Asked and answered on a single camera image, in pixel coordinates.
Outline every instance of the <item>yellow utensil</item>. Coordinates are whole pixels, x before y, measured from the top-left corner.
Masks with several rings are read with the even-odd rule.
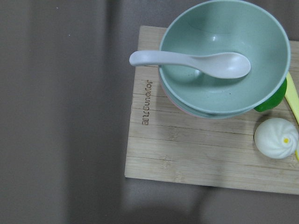
[[[287,81],[287,88],[286,88],[286,92],[285,92],[285,98],[286,98],[286,101],[288,101],[288,104],[290,105],[290,108],[293,111],[293,114],[299,124],[299,97],[298,97],[297,90],[296,90],[295,84],[293,82],[293,79],[292,79],[290,73],[287,74],[286,81]],[[296,154],[297,160],[299,161],[298,148],[297,148],[295,154]]]

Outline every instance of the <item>spoon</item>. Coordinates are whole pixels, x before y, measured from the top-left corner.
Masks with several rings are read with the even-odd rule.
[[[240,78],[251,69],[249,60],[235,52],[195,56],[160,50],[140,50],[131,54],[129,62],[133,66],[184,65],[216,78]]]

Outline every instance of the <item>green object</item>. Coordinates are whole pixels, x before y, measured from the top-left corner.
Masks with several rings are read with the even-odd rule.
[[[166,30],[160,50],[190,55],[237,52],[251,71],[239,79],[209,77],[195,69],[161,65],[168,97],[199,117],[245,113],[269,99],[289,70],[291,49],[279,22],[262,8],[240,0],[213,0],[182,13]]]
[[[265,102],[255,107],[254,109],[258,112],[263,112],[278,106],[278,104],[280,104],[280,102],[285,97],[286,87],[287,87],[287,80],[285,79],[285,81],[282,83],[282,85],[276,91],[276,93],[273,94],[273,96],[271,96],[269,99],[267,99]]]

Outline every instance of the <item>brand logo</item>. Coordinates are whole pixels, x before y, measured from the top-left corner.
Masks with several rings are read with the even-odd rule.
[[[149,125],[149,116],[150,116],[150,96],[151,96],[151,85],[153,82],[147,80],[145,87],[145,101],[143,106],[143,116],[142,116],[142,125]]]

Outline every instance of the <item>cutting board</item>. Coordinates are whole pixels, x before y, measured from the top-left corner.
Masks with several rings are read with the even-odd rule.
[[[159,49],[165,30],[142,26],[138,50]],[[299,90],[299,42],[290,43],[290,73]],[[254,144],[255,129],[269,118],[284,118],[298,128],[285,99],[274,109],[251,110],[228,119],[188,115],[163,92],[156,66],[136,67],[125,176],[299,194],[299,162],[295,155],[271,159]]]

